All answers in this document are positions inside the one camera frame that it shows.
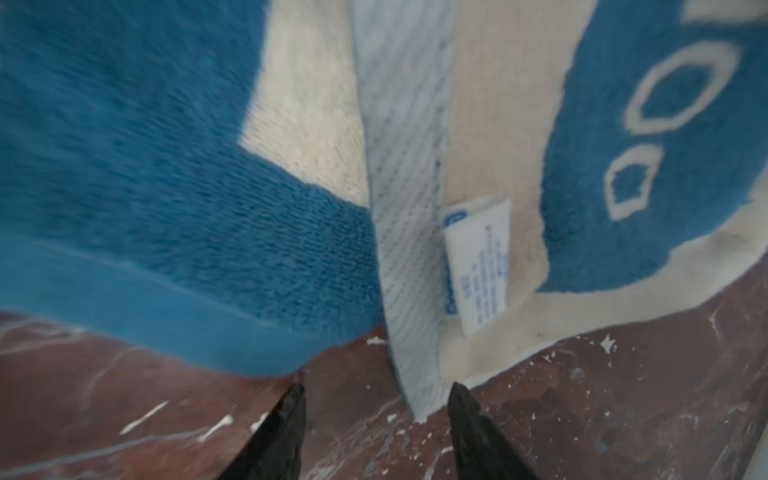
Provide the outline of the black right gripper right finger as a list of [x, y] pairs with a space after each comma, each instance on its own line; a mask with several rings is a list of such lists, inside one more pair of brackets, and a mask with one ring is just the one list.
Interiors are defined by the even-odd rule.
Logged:
[[538, 479], [466, 386], [453, 383], [447, 411], [459, 479]]

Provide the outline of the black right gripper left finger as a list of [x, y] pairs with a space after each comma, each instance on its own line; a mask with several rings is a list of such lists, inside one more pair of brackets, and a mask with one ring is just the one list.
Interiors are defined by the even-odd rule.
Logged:
[[294, 383], [218, 479], [298, 479], [305, 431], [305, 387]]

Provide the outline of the blue cream Doraemon towel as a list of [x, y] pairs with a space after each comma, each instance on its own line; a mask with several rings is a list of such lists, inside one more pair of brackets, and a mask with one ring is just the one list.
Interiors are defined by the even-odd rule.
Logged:
[[5, 1], [1, 306], [415, 418], [767, 249], [763, 1]]

